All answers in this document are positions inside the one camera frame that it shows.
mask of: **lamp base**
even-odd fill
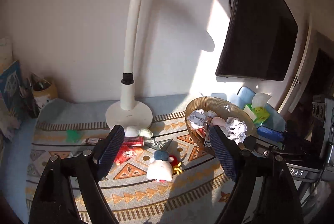
[[[115,125],[135,126],[138,129],[151,126],[153,115],[151,109],[144,103],[135,101],[135,107],[132,110],[123,110],[121,101],[118,101],[106,111],[106,123],[112,129]]]

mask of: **sunlight patch on wall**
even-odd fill
[[[229,17],[218,0],[213,0],[206,31],[214,42],[212,52],[201,51],[190,93],[200,92],[204,96],[211,93],[237,93],[243,82],[217,82],[216,68],[228,31]]]

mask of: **green tissue package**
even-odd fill
[[[261,106],[252,108],[251,104],[246,104],[243,110],[250,116],[254,124],[262,124],[270,117],[269,112]]]

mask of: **green object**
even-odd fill
[[[82,137],[82,134],[78,133],[77,130],[66,130],[66,132],[67,132],[66,142],[77,143]]]
[[[269,112],[261,106],[252,108],[251,104],[246,104],[244,111],[251,117],[254,124],[262,124],[270,117]]]

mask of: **striped border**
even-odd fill
[[[164,115],[153,116],[152,123],[174,120],[176,118],[183,118],[185,112],[174,112]],[[38,121],[36,124],[36,129],[43,131],[66,131],[66,130],[109,130],[109,127],[105,121],[99,122],[88,122],[88,123],[69,123],[69,124],[52,124],[47,122]]]
[[[205,196],[212,192],[212,190],[217,189],[218,187],[222,186],[225,182],[229,179],[222,173],[212,180],[191,189],[179,196],[166,199],[160,202],[152,203],[146,206],[130,208],[126,210],[114,210],[113,213],[117,217],[119,222],[126,222],[130,220],[146,220],[147,218],[155,215],[160,215],[165,211],[172,211],[178,207],[187,205],[194,200],[200,199],[201,197]],[[26,199],[27,208],[30,211],[31,209],[31,200]],[[86,223],[91,223],[91,219],[87,213],[87,211],[79,211],[81,220]]]

